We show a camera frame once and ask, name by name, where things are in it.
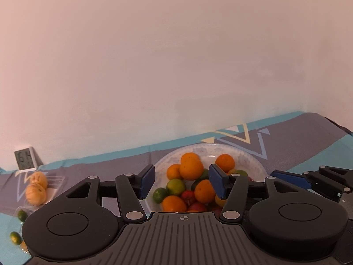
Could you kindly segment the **large orange tangerine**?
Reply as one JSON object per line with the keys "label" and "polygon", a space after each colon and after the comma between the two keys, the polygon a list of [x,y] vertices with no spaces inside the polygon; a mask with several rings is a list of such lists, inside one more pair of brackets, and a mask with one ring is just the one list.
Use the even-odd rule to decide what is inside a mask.
{"label": "large orange tangerine", "polygon": [[184,160],[180,165],[180,175],[184,180],[196,180],[203,174],[203,164],[199,159],[190,158]]}

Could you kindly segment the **pale green lime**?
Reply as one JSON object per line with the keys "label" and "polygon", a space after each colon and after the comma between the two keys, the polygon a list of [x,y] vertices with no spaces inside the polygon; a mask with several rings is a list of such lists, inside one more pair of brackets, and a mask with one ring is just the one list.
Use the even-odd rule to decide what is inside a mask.
{"label": "pale green lime", "polygon": [[168,189],[170,195],[180,196],[186,190],[186,185],[183,180],[175,178],[169,180],[166,188]]}

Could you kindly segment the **small green lime in tray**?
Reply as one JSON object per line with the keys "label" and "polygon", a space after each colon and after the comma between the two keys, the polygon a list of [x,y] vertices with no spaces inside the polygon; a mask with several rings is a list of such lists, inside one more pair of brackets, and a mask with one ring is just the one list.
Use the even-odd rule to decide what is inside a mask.
{"label": "small green lime in tray", "polygon": [[23,223],[27,219],[28,213],[26,211],[24,211],[23,209],[20,209],[17,213],[17,217],[20,220],[20,222]]}

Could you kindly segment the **small green kumquat in tray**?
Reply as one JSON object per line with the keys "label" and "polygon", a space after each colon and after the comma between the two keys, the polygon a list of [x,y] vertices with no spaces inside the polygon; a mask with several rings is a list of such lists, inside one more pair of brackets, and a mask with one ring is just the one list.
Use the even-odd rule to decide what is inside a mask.
{"label": "small green kumquat in tray", "polygon": [[20,236],[20,234],[16,231],[12,231],[10,234],[10,239],[12,241],[13,244],[15,245],[21,245],[22,244],[22,237]]}

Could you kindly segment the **white digital clock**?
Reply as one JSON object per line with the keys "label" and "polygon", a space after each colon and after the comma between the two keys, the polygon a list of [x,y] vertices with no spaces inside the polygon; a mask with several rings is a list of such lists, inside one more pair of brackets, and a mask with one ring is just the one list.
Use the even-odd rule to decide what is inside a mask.
{"label": "white digital clock", "polygon": [[32,146],[15,150],[14,156],[19,172],[33,172],[43,164]]}

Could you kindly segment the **small brown fruit in tray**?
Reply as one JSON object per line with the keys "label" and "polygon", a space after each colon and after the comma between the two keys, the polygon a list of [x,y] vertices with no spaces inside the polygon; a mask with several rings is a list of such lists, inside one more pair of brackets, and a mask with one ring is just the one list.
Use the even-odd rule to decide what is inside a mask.
{"label": "small brown fruit in tray", "polygon": [[21,249],[24,251],[24,252],[28,252],[28,247],[26,245],[26,243],[24,241],[22,241],[22,243],[20,244],[21,246]]}

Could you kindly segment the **clear plastic fruit tray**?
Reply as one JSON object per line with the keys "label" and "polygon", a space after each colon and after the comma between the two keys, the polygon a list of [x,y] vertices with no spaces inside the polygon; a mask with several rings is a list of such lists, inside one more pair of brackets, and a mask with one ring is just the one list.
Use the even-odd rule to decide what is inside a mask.
{"label": "clear plastic fruit tray", "polygon": [[40,207],[62,191],[67,178],[52,171],[1,171],[1,256],[19,256],[22,225]]}

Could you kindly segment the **dark green lime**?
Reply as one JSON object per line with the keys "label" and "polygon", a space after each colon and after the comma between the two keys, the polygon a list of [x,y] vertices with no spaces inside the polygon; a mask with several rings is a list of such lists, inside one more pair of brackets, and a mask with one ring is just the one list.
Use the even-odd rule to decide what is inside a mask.
{"label": "dark green lime", "polygon": [[202,175],[199,177],[200,180],[207,180],[209,178],[209,171],[207,169],[203,170]]}

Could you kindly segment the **red tomato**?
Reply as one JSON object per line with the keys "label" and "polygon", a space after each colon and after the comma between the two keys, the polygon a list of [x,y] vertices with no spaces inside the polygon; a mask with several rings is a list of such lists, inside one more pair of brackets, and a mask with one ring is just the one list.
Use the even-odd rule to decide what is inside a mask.
{"label": "red tomato", "polygon": [[184,201],[187,206],[191,206],[192,204],[196,203],[194,191],[192,190],[185,190],[181,194],[180,198]]}
{"label": "red tomato", "polygon": [[195,202],[191,204],[187,210],[188,212],[207,212],[207,206],[200,202]]}

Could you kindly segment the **blue grey patterned tablecloth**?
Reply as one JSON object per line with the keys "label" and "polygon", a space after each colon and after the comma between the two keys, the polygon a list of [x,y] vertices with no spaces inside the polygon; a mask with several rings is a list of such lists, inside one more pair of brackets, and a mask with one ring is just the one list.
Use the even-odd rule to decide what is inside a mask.
{"label": "blue grey patterned tablecloth", "polygon": [[138,172],[147,164],[156,164],[177,148],[213,142],[249,153],[269,173],[282,170],[299,174],[317,170],[321,165],[352,168],[351,126],[342,129],[317,113],[298,111],[253,121],[247,127],[249,143],[243,140],[244,127],[237,125],[128,150],[55,161],[40,169],[52,175],[64,176],[62,188],[67,190],[89,175],[111,180],[125,170]]}

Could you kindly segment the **green yellow lime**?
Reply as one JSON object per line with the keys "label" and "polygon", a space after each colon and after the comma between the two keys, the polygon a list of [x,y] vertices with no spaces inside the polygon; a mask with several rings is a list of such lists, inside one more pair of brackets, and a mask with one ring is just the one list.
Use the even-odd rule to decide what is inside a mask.
{"label": "green yellow lime", "polygon": [[235,173],[242,176],[248,176],[247,172],[244,170],[235,170]]}

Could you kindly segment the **yellow pepino melon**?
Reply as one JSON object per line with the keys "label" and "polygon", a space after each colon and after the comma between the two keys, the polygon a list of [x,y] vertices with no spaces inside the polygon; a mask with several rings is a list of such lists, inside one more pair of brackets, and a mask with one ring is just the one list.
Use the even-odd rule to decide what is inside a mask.
{"label": "yellow pepino melon", "polygon": [[48,186],[48,182],[47,182],[47,177],[43,172],[40,171],[36,171],[34,172],[30,178],[30,184],[37,184],[42,186],[42,188],[46,189]]}
{"label": "yellow pepino melon", "polygon": [[33,206],[39,206],[45,203],[47,199],[46,189],[37,184],[29,184],[25,191],[26,200]]}

